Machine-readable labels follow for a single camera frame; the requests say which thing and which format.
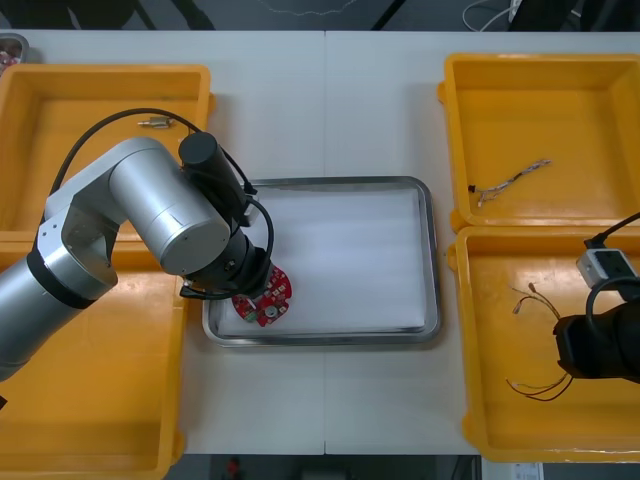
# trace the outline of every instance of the electrical wire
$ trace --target electrical wire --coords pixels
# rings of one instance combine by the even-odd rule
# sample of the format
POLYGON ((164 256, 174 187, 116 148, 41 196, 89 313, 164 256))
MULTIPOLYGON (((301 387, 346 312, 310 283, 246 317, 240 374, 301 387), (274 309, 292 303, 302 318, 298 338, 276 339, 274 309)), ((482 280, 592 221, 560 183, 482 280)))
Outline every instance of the electrical wire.
POLYGON ((549 310, 551 310, 551 312, 553 313, 553 315, 556 317, 557 320, 560 320, 560 312, 558 312, 558 310, 556 309, 556 307, 553 306, 553 304, 551 303, 551 301, 545 297, 543 294, 539 293, 535 286, 533 285, 533 283, 529 283, 528 285, 529 290, 531 291, 531 293, 527 293, 524 292, 522 290, 517 289, 516 287, 511 287, 511 290, 521 293, 522 295, 524 295, 524 297, 522 297, 518 303, 516 303, 516 306, 513 307, 513 313, 515 315, 517 315, 518 313, 520 313, 520 308, 522 308, 522 304, 524 303, 525 300, 535 300, 536 302, 542 303, 543 305, 545 305, 549 310))
MULTIPOLYGON (((506 8, 506 9, 502 10, 501 12, 499 12, 498 14, 496 14, 493 18, 491 18, 487 23, 485 23, 485 24, 484 24, 484 26, 483 26, 482 28, 480 28, 479 30, 478 30, 478 29, 476 29, 476 28, 474 28, 474 27, 472 27, 472 26, 471 26, 471 24, 469 23, 469 21, 467 20, 467 12, 468 12, 469 10, 471 10, 472 8, 479 7, 479 6, 481 6, 483 3, 487 3, 487 2, 490 2, 490 1, 492 1, 492 0, 477 0, 477 1, 475 1, 475 2, 473 2, 473 3, 471 3, 471 4, 469 4, 469 5, 467 5, 467 7, 465 7, 465 9, 464 9, 464 10, 462 10, 462 23, 464 23, 464 26, 465 26, 468 30, 470 30, 470 31, 472 31, 472 32, 484 32, 484 31, 486 31, 486 29, 487 29, 487 28, 488 28, 488 27, 489 27, 493 22, 495 22, 497 19, 499 19, 500 17, 502 17, 502 16, 506 15, 506 14, 507 14, 507 13, 509 13, 509 12, 517 11, 517 10, 518 10, 518 8, 520 7, 520 4, 517 4, 517 5, 512 5, 511 7, 509 7, 509 8, 506 8)), ((576 10, 571 10, 571 14, 572 14, 572 15, 575 15, 575 16, 576 16, 576 17, 578 17, 578 18, 581 18, 581 17, 582 17, 582 14, 581 14, 580 12, 576 11, 576 10)))
POLYGON ((587 326, 591 330, 591 332, 605 345, 611 344, 611 338, 604 333, 602 330, 598 328, 598 324, 593 318, 593 306, 596 302, 596 298, 598 294, 602 292, 606 287, 616 285, 616 284, 631 284, 631 285, 640 285, 640 277, 613 277, 603 280, 594 286, 589 292, 589 296, 587 297, 587 304, 585 306, 585 318, 587 321, 587 326))
MULTIPOLYGON (((564 375, 562 375, 562 377, 560 377, 558 380, 556 380, 553 383, 550 383, 549 385, 529 385, 526 383, 516 383, 513 384, 511 382, 509 382, 509 380, 507 380, 507 383, 509 383, 509 385, 511 385, 514 389, 517 389, 518 387, 524 387, 524 388, 528 388, 530 390, 537 390, 535 392, 535 395, 539 395, 541 393, 544 393, 545 391, 547 391, 547 389, 551 390, 554 387, 557 387, 558 385, 560 385, 562 383, 562 381, 567 378, 567 375, 569 375, 568 373, 565 373, 564 375)), ((516 390, 518 393, 522 393, 523 395, 534 395, 534 393, 528 393, 528 392, 522 392, 520 390, 516 390)))
POLYGON ((534 162, 531 166, 516 173, 513 177, 508 179, 506 182, 502 182, 500 185, 496 185, 495 187, 487 188, 484 190, 477 188, 475 185, 469 185, 468 190, 470 193, 480 194, 480 198, 478 199, 478 207, 482 207, 482 204, 484 202, 495 200, 498 197, 498 195, 504 192, 509 185, 511 185, 516 180, 518 180, 520 177, 527 175, 531 172, 535 172, 540 167, 544 167, 545 165, 549 165, 549 164, 551 164, 551 160, 549 159, 545 158, 542 160, 538 160, 537 162, 534 162))
POLYGON ((129 110, 123 110, 122 112, 114 113, 113 115, 109 115, 108 117, 100 120, 89 130, 84 132, 82 136, 73 145, 73 147, 71 147, 71 150, 69 150, 69 153, 67 154, 66 158, 62 162, 62 165, 60 166, 60 170, 58 170, 58 174, 56 175, 56 178, 53 181, 53 185, 51 186, 51 191, 49 192, 49 195, 55 193, 60 189, 60 187, 62 186, 62 181, 64 180, 64 177, 67 174, 67 171, 69 170, 69 166, 71 165, 71 162, 75 158, 76 154, 82 148, 82 146, 87 142, 87 140, 89 140, 89 138, 91 138, 98 130, 109 125, 110 123, 115 122, 116 120, 120 120, 121 118, 130 117, 132 115, 139 115, 142 113, 164 115, 165 117, 173 118, 174 120, 182 123, 183 125, 186 125, 188 128, 190 128, 194 132, 202 131, 198 127, 196 127, 193 123, 191 123, 189 120, 181 117, 180 115, 177 115, 173 112, 169 112, 168 110, 163 110, 161 108, 146 108, 146 107, 132 108, 129 110))
MULTIPOLYGON (((516 306, 513 309, 513 313, 514 315, 517 315, 518 313, 520 313, 520 308, 522 307, 522 304, 524 303, 525 300, 535 300, 541 304, 543 304, 545 307, 547 307, 549 309, 549 311, 551 313, 553 313, 553 316, 556 317, 557 320, 560 320, 561 316, 560 313, 558 312, 558 310, 554 307, 554 305, 551 303, 551 301, 544 296, 543 294, 541 294, 540 292, 538 292, 536 290, 536 287, 533 283, 529 283, 527 285, 529 287, 529 290, 531 293, 527 293, 524 292, 522 290, 519 290, 515 287, 511 287, 512 290, 521 293, 522 295, 524 295, 520 300, 518 300, 518 303, 516 303, 516 306)), ((548 384, 548 385, 540 385, 540 386, 536 386, 536 385, 529 385, 526 383, 516 383, 516 382, 512 382, 511 380, 509 380, 508 378, 505 378, 505 381, 507 382, 507 385, 509 385, 509 388, 511 388, 511 390, 513 390, 514 392, 525 396, 527 398, 530 398, 531 400, 538 400, 538 401, 550 401, 553 400, 555 398, 558 398, 558 396, 560 396, 567 388, 563 388, 563 390, 557 395, 554 396, 550 399, 541 399, 541 398, 537 398, 539 395, 548 393, 552 390, 554 390, 556 387, 560 386, 562 384, 562 382, 564 382, 564 380, 569 376, 568 373, 563 374, 558 380, 548 384), (519 390, 517 387, 524 387, 524 388, 528 388, 530 390, 535 390, 532 392, 525 392, 522 390, 519 390)))
POLYGON ((501 11, 500 13, 494 15, 493 17, 491 17, 491 19, 484 24, 484 26, 478 30, 479 32, 484 32, 487 28, 489 28, 489 26, 495 22, 496 20, 498 20, 501 17, 504 17, 506 14, 508 14, 509 12, 513 11, 513 10, 517 10, 519 7, 519 5, 514 5, 513 7, 509 7, 504 9, 503 11, 501 11))
MULTIPOLYGON (((568 376, 568 374, 565 374, 562 377, 562 380, 564 380, 566 377, 568 376)), ((513 390, 516 393, 519 393, 520 395, 523 395, 524 397, 528 398, 529 400, 535 400, 536 402, 551 402, 552 400, 555 400, 556 398, 558 398, 560 395, 562 395, 564 392, 567 391, 567 389, 569 388, 569 386, 573 383, 573 377, 569 377, 569 381, 567 382, 567 384, 562 387, 562 390, 560 390, 558 393, 556 393, 554 396, 549 397, 549 398, 538 398, 536 395, 540 395, 542 393, 547 393, 548 391, 552 390, 553 388, 557 387, 558 385, 560 385, 560 383, 558 383, 557 385, 554 385, 553 387, 543 390, 541 392, 536 392, 536 393, 526 393, 526 392, 522 392, 520 390, 518 390, 517 388, 515 388, 513 385, 511 385, 511 383, 509 383, 509 380, 507 380, 507 385, 509 385, 509 387, 511 388, 511 390, 513 390)))
POLYGON ((262 263, 260 264, 260 267, 258 268, 255 275, 251 278, 251 280, 247 282, 246 286, 236 288, 235 290, 231 290, 225 293, 209 293, 206 291, 196 290, 190 286, 186 286, 186 285, 183 286, 182 288, 184 290, 191 293, 190 297, 199 298, 200 300, 226 300, 227 298, 231 298, 236 295, 242 295, 246 293, 249 288, 254 286, 256 282, 258 282, 260 278, 264 276, 265 273, 267 273, 267 269, 271 264, 271 254, 273 253, 273 243, 275 238, 273 221, 271 220, 271 216, 269 215, 269 212, 267 212, 267 209, 264 208, 264 206, 260 202, 258 202, 257 200, 251 197, 247 197, 247 202, 255 206, 258 210, 260 210, 260 213, 262 213, 262 216, 264 217, 264 220, 267 223, 267 232, 268 232, 267 249, 265 252, 265 256, 262 260, 262 263))

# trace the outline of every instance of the floor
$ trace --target floor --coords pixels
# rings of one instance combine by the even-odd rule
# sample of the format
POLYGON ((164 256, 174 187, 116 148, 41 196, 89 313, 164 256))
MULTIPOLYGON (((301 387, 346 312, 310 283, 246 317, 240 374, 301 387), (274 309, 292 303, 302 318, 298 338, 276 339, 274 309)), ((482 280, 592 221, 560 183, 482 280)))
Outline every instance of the floor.
MULTIPOLYGON (((0 0, 11 3, 21 0, 0 0)), ((73 0, 58 0, 73 3, 73 0)), ((140 0, 159 30, 188 30, 185 17, 175 4, 192 0, 140 0)), ((473 0, 406 0, 389 20, 385 30, 463 31, 462 11, 473 0)), ((391 5, 392 0, 193 0, 218 30, 369 30, 391 5)), ((496 13, 510 5, 509 0, 488 0, 486 6, 473 8, 468 21, 480 28, 496 13)), ((505 30, 503 16, 488 30, 505 30)), ((0 28, 10 24, 0 15, 0 28)), ((141 16, 134 12, 124 29, 146 29, 141 16)))
MULTIPOLYGON (((144 30, 149 22, 158 30, 189 30, 185 16, 176 4, 191 0, 140 0, 142 11, 134 12, 123 25, 114 28, 144 30)), ((473 0, 406 0, 389 20, 385 30, 465 31, 462 12, 473 0)), ((194 0, 205 24, 218 30, 369 30, 392 0, 194 0)), ((471 9, 467 20, 475 28, 509 6, 509 0, 488 0, 471 9)), ((73 25, 80 27, 75 15, 73 25)), ((507 16, 491 24, 489 31, 506 30, 507 16)), ((0 29, 11 27, 0 13, 0 29)), ((575 29, 568 22, 567 30, 575 29)), ((169 472, 166 480, 222 480, 228 456, 185 455, 169 472)), ((454 456, 389 457, 291 457, 241 456, 244 480, 289 480, 300 477, 303 469, 349 470, 359 480, 445 480, 453 478, 454 456)), ((471 468, 457 471, 458 478, 471 478, 471 468)), ((640 477, 640 465, 547 465, 546 480, 620 480, 640 477)))
MULTIPOLYGON (((472 457, 463 457, 456 478, 471 479, 472 457)), ((165 480, 223 480, 230 457, 185 455, 165 480)), ((449 480, 455 456, 269 456, 239 457, 242 480, 298 480, 302 472, 349 472, 357 480, 449 480)))
MULTIPOLYGON (((473 464, 466 466, 465 463, 471 458, 462 457, 455 478, 458 480, 474 478, 472 477, 473 464)), ((229 478, 227 464, 230 459, 226 455, 185 455, 173 466, 165 480, 227 480, 229 478)), ((457 457, 243 455, 239 460, 243 474, 242 480, 298 480, 303 478, 302 471, 348 471, 354 480, 449 480, 454 478, 457 457)), ((544 466, 544 480, 609 480, 612 478, 616 480, 640 478, 640 465, 546 464, 544 466)))

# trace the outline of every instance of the robotic arm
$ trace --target robotic arm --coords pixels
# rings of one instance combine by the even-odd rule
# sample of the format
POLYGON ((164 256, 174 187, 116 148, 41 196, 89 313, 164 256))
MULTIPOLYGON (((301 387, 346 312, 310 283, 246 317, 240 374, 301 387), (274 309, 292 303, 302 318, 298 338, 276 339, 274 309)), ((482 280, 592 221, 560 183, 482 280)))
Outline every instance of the robotic arm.
POLYGON ((117 284, 111 253, 127 220, 162 269, 185 278, 184 296, 203 295, 191 285, 213 298, 264 290, 271 248, 254 247, 238 227, 253 206, 266 211, 213 136, 188 136, 180 156, 182 169, 159 142, 127 140, 47 199, 33 250, 0 275, 0 381, 117 284))

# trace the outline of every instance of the black cable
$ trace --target black cable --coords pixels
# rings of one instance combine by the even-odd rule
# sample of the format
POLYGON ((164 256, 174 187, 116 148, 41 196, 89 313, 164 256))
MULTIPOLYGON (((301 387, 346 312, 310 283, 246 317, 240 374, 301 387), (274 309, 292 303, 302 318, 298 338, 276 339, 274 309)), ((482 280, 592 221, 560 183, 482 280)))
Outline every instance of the black cable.
POLYGON ((631 284, 631 285, 640 285, 640 277, 613 277, 603 280, 598 283, 591 291, 589 292, 589 296, 587 297, 587 304, 585 307, 585 317, 587 320, 587 326, 591 330, 591 332, 598 337, 598 339, 607 345, 611 343, 611 339, 602 332, 596 321, 593 318, 593 306, 596 301, 596 297, 598 294, 604 290, 605 287, 616 285, 616 284, 631 284))
POLYGON ((530 400, 535 400, 536 402, 551 402, 551 401, 555 400, 556 398, 558 398, 560 395, 562 395, 564 392, 566 392, 567 388, 569 388, 572 383, 573 383, 573 377, 570 377, 569 381, 562 388, 562 390, 560 390, 558 393, 556 393, 553 397, 550 397, 550 398, 537 398, 537 397, 532 397, 531 395, 526 395, 526 397, 528 399, 530 399, 530 400))
POLYGON ((130 117, 132 115, 139 115, 142 113, 153 113, 156 115, 164 115, 165 117, 173 118, 174 120, 177 120, 183 125, 186 125, 188 128, 190 128, 194 132, 202 131, 198 127, 196 127, 193 123, 191 123, 189 120, 185 119, 184 117, 181 117, 180 115, 177 115, 168 110, 163 110, 161 108, 147 108, 147 107, 131 108, 129 110, 123 110, 122 112, 109 115, 108 117, 100 120, 89 130, 84 132, 82 136, 73 145, 73 147, 71 147, 71 150, 69 150, 69 153, 64 159, 64 162, 62 162, 62 165, 60 166, 60 170, 58 170, 58 174, 56 175, 56 178, 53 181, 53 185, 51 186, 51 191, 49 192, 49 195, 55 193, 60 189, 60 187, 62 186, 62 181, 64 180, 64 177, 67 174, 67 171, 69 170, 69 166, 71 165, 71 162, 75 158, 76 154, 82 148, 82 146, 87 142, 87 140, 89 140, 89 138, 91 138, 98 130, 100 130, 102 127, 109 125, 110 123, 115 122, 116 120, 120 120, 121 118, 130 117))
POLYGON ((542 395, 543 393, 547 393, 550 392, 551 390, 553 390, 556 387, 559 387, 560 385, 562 385, 562 382, 564 382, 564 379, 567 378, 567 376, 569 376, 568 373, 565 373, 560 380, 558 380, 557 382, 549 385, 546 388, 543 388, 542 390, 538 390, 537 392, 523 392, 522 390, 518 390, 516 387, 513 386, 513 384, 509 381, 508 378, 505 378, 507 385, 509 385, 509 387, 511 388, 511 390, 513 390, 516 393, 519 393, 520 395, 524 395, 525 397, 537 397, 538 395, 542 395))
POLYGON ((255 188, 253 188, 253 185, 251 185, 251 182, 249 181, 247 176, 244 174, 244 172, 242 171, 238 163, 233 159, 231 155, 229 155, 229 152, 227 152, 222 147, 220 148, 222 149, 222 153, 224 153, 225 157, 227 157, 227 160, 229 161, 229 163, 233 165, 233 168, 235 168, 236 172, 238 172, 238 175, 240 175, 240 178, 242 178, 242 181, 244 182, 245 193, 247 193, 248 195, 255 195, 256 193, 258 193, 258 191, 255 188))
POLYGON ((587 248, 604 248, 604 242, 609 235, 614 233, 617 230, 620 230, 622 227, 629 225, 631 222, 635 222, 640 219, 640 212, 634 213, 630 217, 625 218, 624 220, 616 223, 615 225, 607 228, 604 232, 597 234, 595 237, 585 240, 585 245, 587 248))
POLYGON ((565 378, 567 378, 567 376, 568 376, 568 374, 565 374, 558 383, 556 383, 554 385, 551 385, 550 387, 547 387, 544 390, 540 390, 538 392, 533 392, 533 393, 527 393, 527 392, 523 392, 522 390, 518 390, 516 387, 511 385, 511 382, 509 382, 509 380, 507 380, 507 385, 509 385, 509 388, 511 388, 511 390, 513 390, 514 392, 519 393, 523 397, 527 397, 530 400, 536 400, 538 402, 550 402, 551 400, 555 400, 560 395, 562 395, 564 392, 566 392, 567 388, 569 388, 569 385, 571 385, 571 382, 573 382, 573 377, 569 377, 569 382, 562 388, 562 390, 560 390, 560 392, 555 394, 553 397, 550 397, 550 398, 537 398, 537 396, 541 395, 543 393, 547 393, 547 392, 553 390, 554 388, 560 386, 562 384, 562 381, 565 378))
POLYGON ((271 220, 271 216, 269 215, 269 212, 267 212, 267 209, 264 208, 264 206, 260 202, 258 202, 257 200, 251 197, 247 197, 247 202, 255 206, 258 210, 260 210, 260 213, 262 213, 262 216, 264 217, 265 222, 267 222, 267 232, 268 232, 267 249, 265 252, 265 256, 262 260, 262 263, 260 264, 260 268, 258 268, 253 278, 249 282, 247 282, 247 284, 244 287, 239 287, 239 288, 236 288, 235 290, 231 290, 230 292, 226 292, 226 293, 208 293, 205 291, 196 290, 188 286, 182 287, 183 289, 191 292, 193 294, 192 295, 193 298, 199 298, 201 300, 226 300, 227 298, 231 298, 236 295, 241 295, 245 293, 253 285, 255 285, 255 283, 258 280, 260 280, 260 278, 264 276, 264 274, 267 272, 267 269, 271 264, 271 254, 273 253, 273 243, 275 238, 273 221, 271 220))

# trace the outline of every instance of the small component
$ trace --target small component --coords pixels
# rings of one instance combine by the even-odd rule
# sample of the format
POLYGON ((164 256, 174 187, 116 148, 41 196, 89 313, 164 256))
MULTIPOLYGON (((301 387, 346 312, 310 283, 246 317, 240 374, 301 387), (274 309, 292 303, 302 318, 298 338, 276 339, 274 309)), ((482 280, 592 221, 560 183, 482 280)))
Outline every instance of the small component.
POLYGON ((273 305, 269 305, 264 309, 264 314, 269 318, 273 318, 278 314, 278 309, 273 305))
MULTIPOLYGON (((609 278, 638 276, 626 255, 617 248, 590 248, 580 257, 577 266, 589 288, 609 278)), ((640 296, 637 285, 612 285, 606 290, 617 290, 626 301, 640 296)))
POLYGON ((169 117, 150 117, 149 120, 138 122, 141 127, 147 128, 169 128, 173 125, 173 118, 169 117))

